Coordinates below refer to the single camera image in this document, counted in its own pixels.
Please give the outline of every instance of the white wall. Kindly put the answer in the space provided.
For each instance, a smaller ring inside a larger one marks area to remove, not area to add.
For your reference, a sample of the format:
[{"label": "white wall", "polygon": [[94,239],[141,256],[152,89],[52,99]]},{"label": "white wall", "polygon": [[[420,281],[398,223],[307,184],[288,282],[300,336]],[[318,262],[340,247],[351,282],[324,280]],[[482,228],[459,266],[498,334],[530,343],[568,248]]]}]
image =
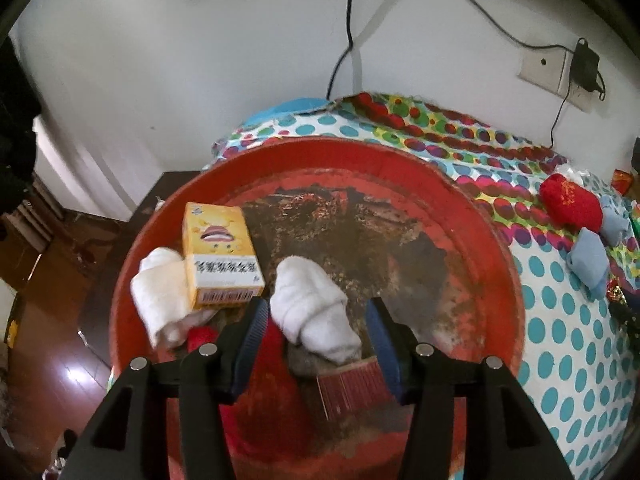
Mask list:
[{"label": "white wall", "polygon": [[[627,169],[640,61],[622,40],[578,0],[479,1],[525,40],[588,38],[607,99],[589,114],[566,106],[556,149],[606,179]],[[248,115],[324,96],[346,43],[345,2],[33,0],[15,32],[58,135],[83,146],[131,208],[162,171],[205,164]],[[468,1],[354,0],[353,31],[360,49],[334,95],[419,94],[548,144],[561,99],[516,77],[519,49]]]}]

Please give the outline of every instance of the yellow box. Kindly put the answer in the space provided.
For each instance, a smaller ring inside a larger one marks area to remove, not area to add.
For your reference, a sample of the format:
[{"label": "yellow box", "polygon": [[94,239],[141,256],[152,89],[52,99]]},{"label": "yellow box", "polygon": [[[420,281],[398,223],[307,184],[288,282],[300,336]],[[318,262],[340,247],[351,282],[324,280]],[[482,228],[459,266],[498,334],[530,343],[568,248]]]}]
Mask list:
[{"label": "yellow box", "polygon": [[189,202],[182,249],[194,310],[241,306],[262,293],[264,278],[239,207]]}]

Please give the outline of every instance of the polka dot bedsheet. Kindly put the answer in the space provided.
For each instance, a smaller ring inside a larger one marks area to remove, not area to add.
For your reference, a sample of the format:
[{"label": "polka dot bedsheet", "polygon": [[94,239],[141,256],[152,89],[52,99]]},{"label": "polka dot bedsheet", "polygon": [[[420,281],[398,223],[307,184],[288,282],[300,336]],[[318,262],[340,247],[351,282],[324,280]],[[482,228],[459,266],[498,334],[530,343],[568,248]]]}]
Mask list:
[{"label": "polka dot bedsheet", "polygon": [[[577,232],[555,223],[538,199],[540,184],[566,159],[473,117],[389,94],[343,98],[313,113],[243,125],[218,159],[283,137],[334,136],[376,142],[436,165],[486,211],[513,255],[526,309],[518,380],[553,434],[577,480],[597,475],[622,440],[640,362],[610,316],[565,259]],[[596,176],[584,186],[628,203]],[[607,248],[612,274],[640,287],[638,242]],[[454,476],[462,480],[462,471]]]}]

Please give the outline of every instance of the metal screw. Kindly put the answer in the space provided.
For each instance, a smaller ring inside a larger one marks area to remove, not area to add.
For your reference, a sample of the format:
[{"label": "metal screw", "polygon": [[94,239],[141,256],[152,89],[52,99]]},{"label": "metal screw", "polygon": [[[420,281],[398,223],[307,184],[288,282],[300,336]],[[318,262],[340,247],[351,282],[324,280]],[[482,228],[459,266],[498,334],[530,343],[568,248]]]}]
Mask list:
[{"label": "metal screw", "polygon": [[502,359],[495,355],[490,355],[486,359],[486,365],[491,368],[491,370],[498,370],[499,368],[502,368]]},{"label": "metal screw", "polygon": [[129,368],[135,371],[142,370],[142,368],[144,368],[145,366],[146,366],[146,359],[143,357],[136,357],[135,359],[132,359],[132,361],[129,364]]},{"label": "metal screw", "polygon": [[218,351],[218,347],[215,346],[213,343],[204,343],[204,345],[198,348],[198,352],[200,352],[200,355],[204,357],[213,355],[217,351]]},{"label": "metal screw", "polygon": [[415,353],[417,353],[421,357],[430,357],[433,355],[435,350],[433,346],[429,343],[420,343],[417,347],[415,347]]}]

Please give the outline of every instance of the barcode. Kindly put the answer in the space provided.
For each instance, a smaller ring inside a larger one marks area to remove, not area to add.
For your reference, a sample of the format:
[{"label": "barcode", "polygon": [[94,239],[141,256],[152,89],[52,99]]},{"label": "barcode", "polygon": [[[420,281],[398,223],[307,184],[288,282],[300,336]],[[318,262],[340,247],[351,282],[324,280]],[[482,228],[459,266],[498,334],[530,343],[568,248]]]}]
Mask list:
[{"label": "barcode", "polygon": [[203,290],[199,303],[242,303],[249,301],[255,294],[254,288],[236,288],[235,290]]}]

